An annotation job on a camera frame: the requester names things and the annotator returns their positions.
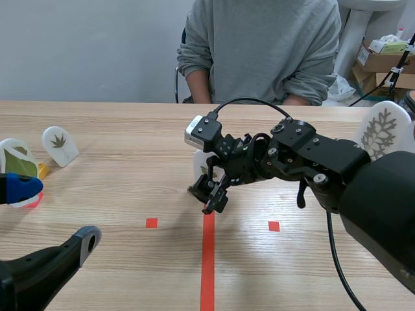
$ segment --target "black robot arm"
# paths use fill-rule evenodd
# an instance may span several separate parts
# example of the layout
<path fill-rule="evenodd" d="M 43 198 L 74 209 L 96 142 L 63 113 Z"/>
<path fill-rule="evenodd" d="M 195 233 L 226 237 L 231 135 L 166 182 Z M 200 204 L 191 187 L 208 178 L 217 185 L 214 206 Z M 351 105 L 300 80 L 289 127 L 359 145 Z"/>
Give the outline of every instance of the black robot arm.
<path fill-rule="evenodd" d="M 0 261 L 0 311 L 45 310 L 100 240 L 97 227 L 83 227 L 61 246 Z"/>
<path fill-rule="evenodd" d="M 217 113 L 198 116 L 185 141 L 216 156 L 208 174 L 188 188 L 206 204 L 205 214 L 221 213 L 229 187 L 264 179 L 299 182 L 297 204 L 305 207 L 310 187 L 320 205 L 339 214 L 346 231 L 415 294 L 415 154 L 394 152 L 371 163 L 352 141 L 330 139 L 306 122 L 283 119 L 271 130 L 243 139 L 225 137 Z M 224 169 L 213 181 L 213 167 Z"/>

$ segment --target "black wire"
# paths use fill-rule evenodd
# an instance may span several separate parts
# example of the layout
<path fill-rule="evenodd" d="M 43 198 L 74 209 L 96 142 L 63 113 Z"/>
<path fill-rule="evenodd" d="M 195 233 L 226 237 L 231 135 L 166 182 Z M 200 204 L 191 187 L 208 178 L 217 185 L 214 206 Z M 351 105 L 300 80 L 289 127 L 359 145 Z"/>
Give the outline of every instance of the black wire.
<path fill-rule="evenodd" d="M 362 306 L 361 302 L 356 298 L 355 294 L 351 290 L 344 274 L 342 271 L 342 267 L 340 266 L 340 262 L 338 261 L 337 252 L 336 252 L 336 245 L 335 245 L 335 236 L 333 234 L 333 223 L 331 221 L 331 214 L 330 212 L 327 212 L 327 229 L 329 231 L 329 241 L 330 241 L 330 249 L 331 249 L 331 255 L 333 256 L 333 261 L 335 262 L 335 267 L 337 270 L 338 277 L 340 277 L 340 281 L 343 284 L 344 289 L 348 293 L 350 299 L 353 301 L 355 306 L 360 311 L 366 311 L 366 309 Z"/>
<path fill-rule="evenodd" d="M 267 105 L 271 108 L 274 108 L 278 112 L 282 113 L 286 118 L 291 118 L 291 116 L 287 112 L 285 112 L 284 109 L 278 107 L 277 105 L 273 105 L 273 104 L 271 104 L 269 102 L 266 102 L 265 100 L 262 100 L 262 99 L 251 98 L 251 97 L 239 97 L 239 98 L 234 98 L 234 99 L 228 100 L 227 102 L 224 102 L 223 104 L 219 105 L 215 110 L 213 110 L 213 112 L 218 113 L 219 110 L 221 110 L 224 106 L 226 106 L 228 104 L 231 104 L 232 102 L 242 102 L 242 101 L 258 102 L 260 104 Z"/>

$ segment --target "yellow object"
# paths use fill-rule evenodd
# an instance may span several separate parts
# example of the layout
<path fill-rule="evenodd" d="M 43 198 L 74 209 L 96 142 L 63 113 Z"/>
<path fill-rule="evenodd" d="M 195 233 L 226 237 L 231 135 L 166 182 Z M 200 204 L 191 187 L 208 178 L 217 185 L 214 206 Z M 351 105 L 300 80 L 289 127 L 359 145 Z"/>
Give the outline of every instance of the yellow object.
<path fill-rule="evenodd" d="M 45 163 L 39 163 L 39 179 L 44 180 L 51 170 Z"/>

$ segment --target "gray sweatshirt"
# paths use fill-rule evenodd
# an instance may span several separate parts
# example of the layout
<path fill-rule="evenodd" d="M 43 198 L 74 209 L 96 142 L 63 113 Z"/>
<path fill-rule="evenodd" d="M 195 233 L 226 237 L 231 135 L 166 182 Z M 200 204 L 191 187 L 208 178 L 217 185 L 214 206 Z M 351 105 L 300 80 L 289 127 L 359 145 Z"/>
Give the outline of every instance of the gray sweatshirt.
<path fill-rule="evenodd" d="M 195 0 L 179 70 L 208 71 L 216 103 L 294 94 L 319 106 L 335 81 L 340 28 L 337 0 Z"/>

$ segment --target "floor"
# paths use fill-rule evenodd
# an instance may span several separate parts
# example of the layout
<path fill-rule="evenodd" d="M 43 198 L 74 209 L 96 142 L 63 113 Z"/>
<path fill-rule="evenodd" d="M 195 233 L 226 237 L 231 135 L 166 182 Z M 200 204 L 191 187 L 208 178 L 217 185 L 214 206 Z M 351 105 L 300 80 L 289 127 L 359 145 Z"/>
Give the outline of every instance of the floor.
<path fill-rule="evenodd" d="M 323 106 L 325 107 L 347 107 L 350 104 L 353 104 L 356 100 L 358 100 L 359 97 L 360 96 L 358 94 L 354 94 L 352 97 L 346 100 L 343 100 L 341 102 L 336 102 L 334 100 L 327 99 L 326 101 L 323 102 Z M 375 102 L 372 100 L 362 100 L 354 106 L 355 107 L 373 107 L 376 103 L 378 102 Z"/>

